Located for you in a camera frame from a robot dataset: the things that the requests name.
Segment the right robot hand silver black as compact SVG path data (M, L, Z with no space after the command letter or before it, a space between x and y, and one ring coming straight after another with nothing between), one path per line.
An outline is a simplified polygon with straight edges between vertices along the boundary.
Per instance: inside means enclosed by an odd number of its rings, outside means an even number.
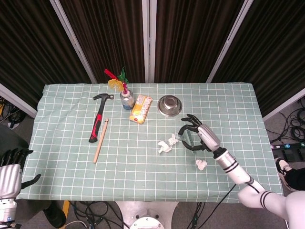
M191 125L184 125L178 132L178 136L182 144L191 151L207 150L209 152L214 152L220 147L220 139L215 135L215 133L206 124L203 124L196 116L193 114L187 114L187 117L181 119L183 122L189 122ZM197 133L201 139L200 145L192 146L182 139L182 136L186 130Z

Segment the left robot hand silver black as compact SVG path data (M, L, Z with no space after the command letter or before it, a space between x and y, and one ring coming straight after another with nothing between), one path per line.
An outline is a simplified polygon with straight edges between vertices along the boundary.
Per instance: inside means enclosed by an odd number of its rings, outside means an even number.
M33 150L27 148L7 150L0 156L0 198L15 199L22 189L39 181L41 174L22 182L25 161Z

